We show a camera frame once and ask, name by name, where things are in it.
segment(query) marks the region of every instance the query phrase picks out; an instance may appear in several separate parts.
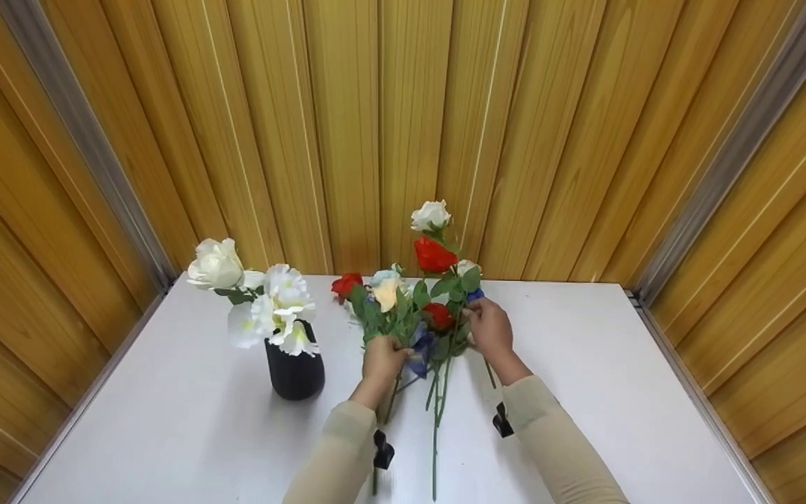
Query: aluminum trim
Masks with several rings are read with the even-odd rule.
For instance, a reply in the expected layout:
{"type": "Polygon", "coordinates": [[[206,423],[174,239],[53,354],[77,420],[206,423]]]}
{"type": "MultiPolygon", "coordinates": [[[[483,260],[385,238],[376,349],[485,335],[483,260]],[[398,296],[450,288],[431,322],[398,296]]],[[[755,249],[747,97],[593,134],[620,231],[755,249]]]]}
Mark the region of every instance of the aluminum trim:
{"type": "Polygon", "coordinates": [[[0,0],[0,14],[154,284],[161,290],[167,289],[175,280],[176,271],[73,73],[42,6],[38,0],[0,0]]]}
{"type": "Polygon", "coordinates": [[[754,498],[755,502],[758,504],[775,504],[776,501],[770,494],[770,491],[768,491],[767,485],[764,485],[764,481],[761,481],[761,476],[758,476],[758,472],[755,471],[748,457],[745,456],[745,453],[742,452],[741,447],[736,443],[733,435],[730,434],[726,425],[720,420],[720,415],[717,414],[714,406],[708,401],[701,387],[698,386],[698,383],[695,381],[694,377],[692,377],[690,371],[688,371],[685,364],[682,363],[682,359],[679,354],[677,354],[674,345],[671,345],[671,342],[665,334],[663,334],[661,328],[659,328],[655,316],[652,316],[645,301],[637,299],[636,295],[629,290],[625,289],[624,293],[627,294],[630,302],[633,303],[637,315],[639,315],[639,318],[645,323],[646,329],[649,329],[649,334],[652,336],[652,339],[655,340],[655,343],[658,345],[667,363],[671,366],[671,370],[674,370],[674,375],[680,380],[680,384],[684,387],[686,395],[688,395],[688,398],[692,401],[692,405],[695,405],[698,415],[700,415],[701,419],[705,422],[708,430],[714,434],[717,442],[720,443],[726,456],[730,459],[733,469],[738,473],[739,478],[742,479],[745,488],[748,488],[751,497],[754,498]]]}
{"type": "Polygon", "coordinates": [[[805,81],[806,4],[739,120],[639,278],[640,300],[649,305],[655,301],[805,81]]]}
{"type": "Polygon", "coordinates": [[[67,440],[67,437],[70,436],[73,427],[76,426],[77,422],[80,421],[80,418],[83,418],[83,415],[86,413],[86,409],[92,404],[92,401],[95,400],[96,396],[99,395],[99,392],[104,388],[106,383],[108,383],[108,379],[110,379],[111,375],[114,373],[120,361],[129,353],[132,344],[135,343],[135,340],[141,334],[141,331],[148,325],[148,322],[151,319],[151,316],[154,316],[154,313],[157,311],[157,308],[160,307],[161,302],[166,299],[167,294],[169,291],[165,291],[165,293],[157,294],[157,297],[151,302],[148,309],[145,310],[145,313],[141,315],[141,318],[138,322],[132,326],[132,331],[126,335],[122,344],[118,347],[118,350],[111,356],[108,363],[105,364],[105,367],[99,373],[99,376],[96,377],[95,381],[92,382],[92,385],[89,387],[89,390],[83,394],[83,397],[80,399],[80,402],[77,402],[76,408],[73,409],[70,416],[67,417],[67,420],[61,425],[61,428],[58,428],[58,433],[55,434],[55,437],[48,443],[48,446],[45,447],[45,451],[42,452],[42,455],[36,459],[36,463],[33,465],[31,470],[27,472],[27,475],[24,476],[23,481],[20,482],[17,490],[14,491],[12,497],[9,498],[9,504],[19,504],[20,501],[23,501],[23,498],[27,495],[27,492],[30,488],[32,488],[33,484],[36,482],[36,478],[39,478],[42,471],[45,470],[45,466],[48,465],[48,462],[55,456],[61,444],[67,440]]]}

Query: black vase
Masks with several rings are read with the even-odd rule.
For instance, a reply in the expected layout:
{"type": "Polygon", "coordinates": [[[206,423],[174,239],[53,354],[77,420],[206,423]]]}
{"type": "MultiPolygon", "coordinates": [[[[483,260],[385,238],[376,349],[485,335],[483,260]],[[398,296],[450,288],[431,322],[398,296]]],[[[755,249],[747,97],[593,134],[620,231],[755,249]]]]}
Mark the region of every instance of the black vase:
{"type": "MultiPolygon", "coordinates": [[[[313,326],[301,320],[310,342],[316,342],[313,326]]],[[[325,386],[325,367],[322,355],[288,355],[266,341],[266,360],[269,361],[269,378],[279,398],[302,401],[322,392],[325,386]]]]}

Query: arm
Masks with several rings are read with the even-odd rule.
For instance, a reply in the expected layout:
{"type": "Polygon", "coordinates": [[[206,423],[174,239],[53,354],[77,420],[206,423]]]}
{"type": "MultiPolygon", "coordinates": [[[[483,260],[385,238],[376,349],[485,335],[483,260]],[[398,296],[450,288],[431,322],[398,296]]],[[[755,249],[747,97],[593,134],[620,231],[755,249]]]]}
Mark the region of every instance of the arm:
{"type": "Polygon", "coordinates": [[[323,436],[310,460],[291,479],[284,504],[347,504],[356,500],[372,471],[375,411],[410,352],[394,350],[387,336],[369,342],[362,359],[362,381],[350,399],[336,406],[325,421],[323,436]]]}
{"type": "Polygon", "coordinates": [[[512,350],[509,317],[493,301],[468,314],[474,344],[502,382],[509,423],[556,504],[627,504],[605,462],[546,384],[512,350]]]}

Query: white rose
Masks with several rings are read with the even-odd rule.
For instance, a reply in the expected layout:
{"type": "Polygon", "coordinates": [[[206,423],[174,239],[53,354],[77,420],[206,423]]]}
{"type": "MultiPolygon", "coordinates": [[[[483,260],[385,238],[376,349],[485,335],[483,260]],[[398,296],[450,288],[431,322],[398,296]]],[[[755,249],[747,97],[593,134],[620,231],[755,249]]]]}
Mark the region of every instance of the white rose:
{"type": "Polygon", "coordinates": [[[446,200],[439,202],[426,201],[422,208],[413,211],[412,229],[417,232],[429,232],[432,225],[435,228],[442,228],[450,221],[450,217],[446,200]]]}
{"type": "Polygon", "coordinates": [[[205,239],[195,249],[198,258],[188,265],[188,283],[199,289],[227,289],[242,281],[241,259],[234,251],[234,240],[222,243],[205,239]]]}
{"type": "Polygon", "coordinates": [[[481,271],[481,267],[479,267],[479,265],[477,265],[476,262],[469,261],[468,259],[462,259],[456,265],[456,272],[461,277],[462,275],[466,274],[466,272],[471,268],[477,268],[477,271],[479,272],[481,271]]]}

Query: black binder clip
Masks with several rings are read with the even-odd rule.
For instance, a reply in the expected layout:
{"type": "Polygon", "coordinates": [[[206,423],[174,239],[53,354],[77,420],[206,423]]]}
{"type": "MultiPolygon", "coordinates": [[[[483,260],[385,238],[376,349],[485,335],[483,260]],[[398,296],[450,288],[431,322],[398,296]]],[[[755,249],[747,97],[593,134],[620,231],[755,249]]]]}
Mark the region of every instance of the black binder clip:
{"type": "Polygon", "coordinates": [[[387,470],[390,467],[391,460],[394,459],[394,447],[390,446],[388,437],[384,435],[383,431],[376,430],[372,439],[375,441],[375,447],[378,451],[375,452],[375,458],[372,459],[372,465],[378,469],[387,470]]]}
{"type": "Polygon", "coordinates": [[[500,434],[501,438],[507,438],[515,433],[515,430],[512,430],[512,426],[509,423],[509,418],[506,418],[506,406],[499,403],[496,406],[496,415],[493,416],[493,427],[496,427],[497,433],[500,434]]]}

